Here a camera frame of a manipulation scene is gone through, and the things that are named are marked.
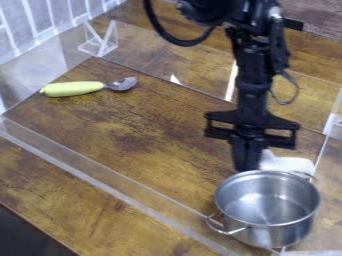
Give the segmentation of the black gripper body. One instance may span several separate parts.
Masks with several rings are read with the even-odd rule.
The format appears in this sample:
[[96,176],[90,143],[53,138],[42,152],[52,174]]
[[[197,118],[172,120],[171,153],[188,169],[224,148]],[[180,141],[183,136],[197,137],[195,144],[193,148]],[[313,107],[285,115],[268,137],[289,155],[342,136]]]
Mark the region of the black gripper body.
[[[207,120],[204,136],[208,138],[232,142],[233,135],[247,139],[260,137],[265,139],[265,145],[269,147],[283,149],[293,149],[296,147],[296,131],[300,129],[300,125],[272,115],[269,112],[265,113],[257,125],[239,123],[236,110],[207,112],[204,118]],[[285,137],[267,134],[267,130],[287,130],[291,132],[291,135]]]

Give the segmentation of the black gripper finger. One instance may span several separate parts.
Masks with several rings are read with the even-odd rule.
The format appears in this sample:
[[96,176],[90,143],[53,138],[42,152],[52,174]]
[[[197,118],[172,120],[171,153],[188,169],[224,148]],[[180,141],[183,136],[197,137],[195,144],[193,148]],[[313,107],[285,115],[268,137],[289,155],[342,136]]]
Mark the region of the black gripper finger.
[[267,148],[267,142],[263,138],[253,138],[248,142],[247,149],[247,169],[256,170],[259,168],[259,161],[261,152]]
[[245,140],[233,135],[231,139],[231,153],[232,153],[232,160],[235,169],[239,172],[243,172],[247,170],[247,142]]

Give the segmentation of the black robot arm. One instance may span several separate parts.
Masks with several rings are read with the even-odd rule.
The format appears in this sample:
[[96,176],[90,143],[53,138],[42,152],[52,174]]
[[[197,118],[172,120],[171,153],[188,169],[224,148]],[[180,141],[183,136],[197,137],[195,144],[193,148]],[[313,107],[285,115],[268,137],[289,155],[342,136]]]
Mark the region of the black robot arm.
[[204,134],[228,141],[235,169],[257,168],[267,147],[292,149],[299,124],[267,110],[276,75],[289,79],[289,52],[284,18],[277,0],[177,0],[176,7],[192,21],[221,26],[231,40],[237,65],[237,105],[231,111],[205,114]]

